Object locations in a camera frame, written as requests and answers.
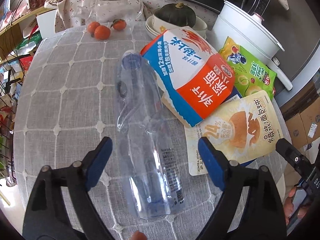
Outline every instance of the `orange and blue packaging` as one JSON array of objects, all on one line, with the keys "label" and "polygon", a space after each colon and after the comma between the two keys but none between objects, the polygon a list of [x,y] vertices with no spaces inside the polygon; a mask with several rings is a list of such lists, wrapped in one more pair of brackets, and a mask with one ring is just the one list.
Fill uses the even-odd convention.
[{"label": "orange and blue packaging", "polygon": [[190,27],[166,31],[144,47],[141,55],[191,127],[208,117],[233,90],[233,69]]}]

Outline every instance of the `bag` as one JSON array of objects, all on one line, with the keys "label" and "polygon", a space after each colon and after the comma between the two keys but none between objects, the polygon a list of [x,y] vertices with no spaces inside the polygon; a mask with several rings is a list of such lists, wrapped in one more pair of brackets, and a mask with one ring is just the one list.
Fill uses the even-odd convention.
[{"label": "bag", "polygon": [[283,138],[275,109],[265,91],[222,104],[196,127],[185,127],[185,133],[192,176],[207,173],[199,158],[201,137],[207,137],[228,160],[240,164],[271,153]]},{"label": "bag", "polygon": [[243,97],[265,90],[269,98],[273,99],[277,76],[275,72],[230,37],[219,53],[235,71],[235,87]]}]

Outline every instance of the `pot handle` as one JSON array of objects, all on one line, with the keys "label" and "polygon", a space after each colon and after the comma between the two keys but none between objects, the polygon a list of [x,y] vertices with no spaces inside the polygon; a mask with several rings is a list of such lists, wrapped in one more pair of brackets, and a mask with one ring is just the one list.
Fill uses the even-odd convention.
[{"label": "pot handle", "polygon": [[267,67],[277,73],[278,79],[282,82],[284,87],[288,91],[290,91],[293,88],[292,83],[289,80],[289,78],[283,73],[283,71],[278,67],[278,65],[279,65],[279,61],[275,57],[273,57],[272,60],[268,62]]}]

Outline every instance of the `cardboard box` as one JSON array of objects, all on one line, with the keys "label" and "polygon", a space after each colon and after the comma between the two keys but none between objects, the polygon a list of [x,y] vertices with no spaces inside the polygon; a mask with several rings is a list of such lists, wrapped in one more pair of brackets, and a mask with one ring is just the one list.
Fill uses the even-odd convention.
[{"label": "cardboard box", "polygon": [[308,143],[320,137],[320,98],[300,113]]},{"label": "cardboard box", "polygon": [[313,97],[312,103],[300,113],[293,115],[285,124],[289,130],[292,145],[297,149],[320,137],[320,98]]},{"label": "cardboard box", "polygon": [[292,140],[292,145],[297,149],[308,144],[306,132],[300,114],[296,114],[285,122],[289,130],[289,134]]}]

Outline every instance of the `finger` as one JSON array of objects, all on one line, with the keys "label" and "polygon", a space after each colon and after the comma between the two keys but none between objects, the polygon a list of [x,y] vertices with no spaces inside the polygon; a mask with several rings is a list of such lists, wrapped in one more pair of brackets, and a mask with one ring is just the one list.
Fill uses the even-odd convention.
[{"label": "finger", "polygon": [[130,240],[147,240],[147,237],[145,236],[144,233],[140,231],[135,231],[132,237],[130,238]]},{"label": "finger", "polygon": [[305,214],[308,212],[309,207],[302,207],[299,209],[298,212],[298,218],[301,219],[305,216]]},{"label": "finger", "polygon": [[284,210],[284,215],[286,217],[290,217],[292,212],[293,212],[293,204],[292,204],[292,198],[287,198],[284,201],[284,205],[283,205],[283,210]]},{"label": "finger", "polygon": [[296,193],[297,187],[292,188],[289,193],[288,193],[288,197],[293,197],[294,194]]}]

